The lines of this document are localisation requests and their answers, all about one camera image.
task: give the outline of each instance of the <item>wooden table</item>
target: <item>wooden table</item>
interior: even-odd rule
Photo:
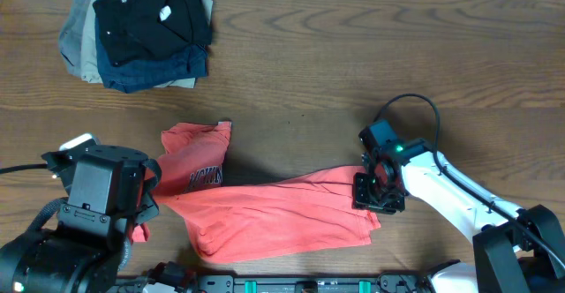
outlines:
[[[66,73],[57,36],[72,0],[0,0],[0,161],[34,163],[83,132],[163,153],[177,122],[233,121],[226,184],[257,184],[360,164],[358,132],[388,99],[429,95],[440,150],[463,172],[524,207],[565,222],[563,0],[215,0],[210,76],[195,89],[122,94]],[[431,110],[388,114],[407,139],[433,136]],[[0,245],[64,195],[45,171],[0,176]],[[191,250],[168,208],[125,270],[157,262],[238,274],[375,274],[473,261],[471,245],[425,203],[380,216],[373,244],[231,265]]]

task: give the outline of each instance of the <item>red cloth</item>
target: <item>red cloth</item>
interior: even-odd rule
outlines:
[[[197,132],[192,139],[204,135],[196,125],[183,128],[192,126]],[[191,185],[187,177],[194,182],[195,169],[212,166],[202,164],[203,160],[223,160],[225,150],[217,154],[218,146],[227,147],[230,135],[223,132],[222,139],[217,128],[207,127],[211,136],[201,138],[198,147],[186,139],[185,131],[176,132],[179,140],[175,135],[163,137],[164,145],[175,148],[166,146],[170,154],[157,160],[163,180],[154,191],[155,200],[185,219],[192,246],[201,258],[229,263],[371,243],[370,231],[380,227],[376,215],[351,206],[353,177],[362,167],[326,169],[277,184],[207,188],[222,180],[220,170],[219,176],[208,175],[198,181],[200,185]],[[182,193],[192,190],[200,191]]]

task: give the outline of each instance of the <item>black folded garment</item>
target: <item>black folded garment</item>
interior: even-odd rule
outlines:
[[[165,6],[170,15],[161,21]],[[163,60],[189,44],[212,42],[201,0],[98,0],[93,7],[100,41],[114,66]]]

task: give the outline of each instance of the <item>stack of folded clothes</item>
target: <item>stack of folded clothes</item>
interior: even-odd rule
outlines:
[[[206,77],[211,0],[73,0],[59,35],[67,71],[127,94]]]

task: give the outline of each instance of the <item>wire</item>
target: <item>wire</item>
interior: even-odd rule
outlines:
[[[494,211],[495,213],[499,214],[502,218],[508,220],[509,223],[511,223],[512,225],[514,225],[518,230],[522,231],[526,237],[528,237],[533,243],[537,244],[540,248],[542,248],[543,250],[545,250],[547,252],[547,254],[551,255],[552,257],[554,257],[554,259],[561,265],[561,267],[565,270],[565,260],[560,257],[555,250],[551,247],[550,244],[548,244],[547,242],[545,242],[543,239],[539,238],[538,236],[536,236],[533,232],[531,232],[530,230],[528,230],[524,225],[522,225],[520,222],[518,222],[516,220],[516,218],[514,218],[513,216],[511,216],[509,213],[505,212],[504,210],[498,208],[496,206],[496,204],[493,201],[489,201],[487,199],[484,199],[483,197],[481,197],[480,195],[478,195],[475,191],[473,191],[471,188],[465,186],[463,183],[461,183],[458,179],[456,179],[455,177],[453,177],[447,170],[446,166],[441,165],[440,159],[438,158],[438,142],[440,140],[440,128],[441,128],[441,123],[440,123],[440,112],[437,109],[437,107],[435,106],[435,104],[433,104],[433,102],[428,99],[427,97],[425,97],[422,94],[400,94],[397,95],[396,97],[394,97],[393,99],[391,99],[390,101],[388,101],[387,103],[385,103],[384,106],[382,106],[382,108],[380,108],[379,113],[377,114],[377,116],[374,118],[374,122],[378,121],[379,118],[382,116],[382,114],[387,110],[387,108],[395,101],[398,101],[399,99],[402,99],[404,97],[416,97],[419,99],[422,99],[424,101],[426,101],[427,103],[430,104],[430,106],[433,109],[433,113],[435,114],[435,139],[433,141],[432,144],[432,155],[433,155],[433,161],[435,162],[435,165],[438,167],[438,169],[440,170],[440,175],[445,175],[447,178],[449,178],[453,183],[455,183],[457,185],[457,187],[461,188],[463,191],[469,193],[473,198],[475,198],[476,200],[478,200],[479,202],[481,202],[483,205],[487,206],[490,210]]]
[[[10,168],[0,169],[0,174],[8,174],[15,171],[26,170],[26,169],[46,169],[47,164],[28,164],[28,165],[19,165],[19,166],[12,166]]]

